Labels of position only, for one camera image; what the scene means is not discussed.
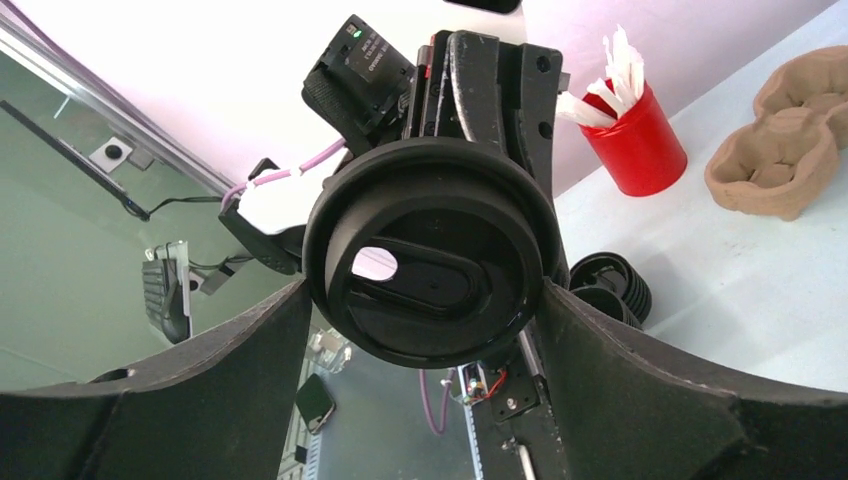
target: metal bar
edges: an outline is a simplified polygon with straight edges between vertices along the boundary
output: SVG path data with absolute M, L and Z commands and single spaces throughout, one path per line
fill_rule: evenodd
M 104 117 L 115 133 L 148 149 L 212 193 L 222 194 L 234 182 L 195 157 L 155 125 L 142 125 L 110 100 L 87 85 L 76 72 L 62 66 L 59 58 L 21 27 L 0 15 L 0 51 L 21 63 L 45 82 L 87 105 Z

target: black knob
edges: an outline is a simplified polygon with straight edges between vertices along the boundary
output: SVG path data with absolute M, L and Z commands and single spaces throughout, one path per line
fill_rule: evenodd
M 109 145 L 106 147 L 106 150 L 103 151 L 106 154 L 106 158 L 110 160 L 118 160 L 124 155 L 124 151 L 121 150 L 121 147 L 117 145 Z

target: red cup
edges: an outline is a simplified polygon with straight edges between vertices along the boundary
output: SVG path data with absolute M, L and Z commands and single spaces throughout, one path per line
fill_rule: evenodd
M 612 81 L 607 80 L 607 85 L 612 87 Z M 597 95 L 587 94 L 583 100 L 616 118 Z M 686 152 L 647 83 L 639 101 L 613 126 L 580 125 L 580 130 L 625 195 L 646 197 L 661 192 L 686 170 Z

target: white table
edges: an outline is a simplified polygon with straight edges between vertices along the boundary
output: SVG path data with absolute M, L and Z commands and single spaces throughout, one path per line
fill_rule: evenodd
M 848 43 L 846 19 L 839 2 L 675 115 L 689 166 L 671 188 L 629 198 L 600 169 L 555 202 L 572 265 L 613 251 L 646 279 L 648 334 L 731 368 L 839 391 L 848 391 L 848 169 L 791 223 L 718 207 L 703 178 L 721 142 L 753 120 L 768 76 Z

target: pink cable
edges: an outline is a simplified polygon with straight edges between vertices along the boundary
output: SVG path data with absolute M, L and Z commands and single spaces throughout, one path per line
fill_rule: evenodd
M 342 147 L 344 147 L 344 144 L 345 144 L 345 141 L 344 141 L 343 138 L 336 140 L 332 145 L 325 148 L 323 152 L 319 153 L 318 155 L 315 155 L 308 162 L 301 165 L 299 167 L 301 173 L 308 172 L 309 170 L 312 170 L 313 168 L 317 167 L 318 165 L 324 163 L 328 158 L 332 157 L 333 155 L 336 154 L 336 152 L 341 150 Z M 264 185 L 266 183 L 273 182 L 274 180 L 279 180 L 281 178 L 286 178 L 286 177 L 290 177 L 290 176 L 291 176 L 291 170 L 280 170 L 276 173 L 272 173 L 271 175 L 257 178 L 256 180 L 253 181 L 253 184 L 257 185 L 257 186 L 258 185 Z M 233 188 L 227 190 L 227 193 L 224 194 L 224 198 L 221 200 L 221 211 L 224 211 L 224 209 L 227 208 L 227 204 L 230 202 L 230 200 L 234 196 L 242 193 L 246 189 L 247 189 L 247 182 L 242 182 L 242 183 L 239 183 L 238 185 L 234 186 Z

